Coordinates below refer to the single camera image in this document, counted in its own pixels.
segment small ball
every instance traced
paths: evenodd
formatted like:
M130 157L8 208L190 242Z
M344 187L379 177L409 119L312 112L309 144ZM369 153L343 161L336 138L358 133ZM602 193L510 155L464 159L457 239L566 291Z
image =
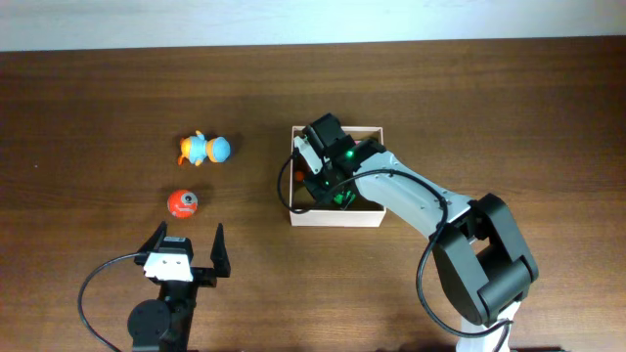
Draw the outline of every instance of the small ball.
M293 172L293 178L295 179L295 181L297 182L302 182L304 181L304 172L297 170L295 172Z
M208 151L208 158L213 162L224 162L231 154L231 145L226 138L217 137L210 142L211 148Z
M187 190L178 190L167 199L167 210L179 219L188 218L198 210L198 198Z

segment open box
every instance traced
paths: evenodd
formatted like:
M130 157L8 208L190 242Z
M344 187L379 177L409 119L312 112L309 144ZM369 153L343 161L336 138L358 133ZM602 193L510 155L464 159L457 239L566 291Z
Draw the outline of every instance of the open box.
M293 153L293 138L302 136L304 126L291 128L291 152ZM382 140L382 127L354 127L342 126L341 129L352 136L357 143L366 139L375 139L384 145ZM307 208L315 202L303 183L293 179L293 172L299 165L290 165L290 206L296 209ZM336 227L378 227L387 209L377 203L358 197L346 210L341 210L338 205L329 205L308 211L304 214L290 212L292 226L336 226Z

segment blue and orange toy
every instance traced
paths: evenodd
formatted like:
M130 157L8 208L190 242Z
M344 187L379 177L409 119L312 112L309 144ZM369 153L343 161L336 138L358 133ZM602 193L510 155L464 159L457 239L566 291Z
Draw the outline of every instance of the blue and orange toy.
M180 153L179 165L182 165L186 158L193 165L200 166L207 157L213 162L224 162L231 154L231 146L224 137L207 141L201 131L196 131L196 136L180 140Z

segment wooden table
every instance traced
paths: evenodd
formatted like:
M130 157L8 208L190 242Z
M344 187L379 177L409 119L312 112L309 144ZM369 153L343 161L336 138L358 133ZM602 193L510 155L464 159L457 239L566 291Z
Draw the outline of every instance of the wooden table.
M231 279L199 293L200 351L415 351L453 345L425 314L425 239L392 213L379 229L292 228L276 197L292 125L332 111L384 127L405 164L512 209L540 267L512 346L626 345L626 38L0 54L0 346L99 351L76 295L158 223L208 266L222 222ZM223 164L176 164L200 129ZM176 220L176 189L200 198ZM432 263L425 293L450 324ZM93 326L123 350L126 319L156 298L121 263L88 287Z

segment orange ball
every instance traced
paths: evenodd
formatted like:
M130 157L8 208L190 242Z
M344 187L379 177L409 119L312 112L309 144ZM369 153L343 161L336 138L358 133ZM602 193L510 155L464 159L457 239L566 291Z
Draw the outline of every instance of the orange ball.
M295 181L297 182L302 182L304 181L304 172L302 171L295 171L293 172L293 178L295 179Z
M188 218L198 210L198 198L187 190L178 190L167 199L167 210L179 219Z

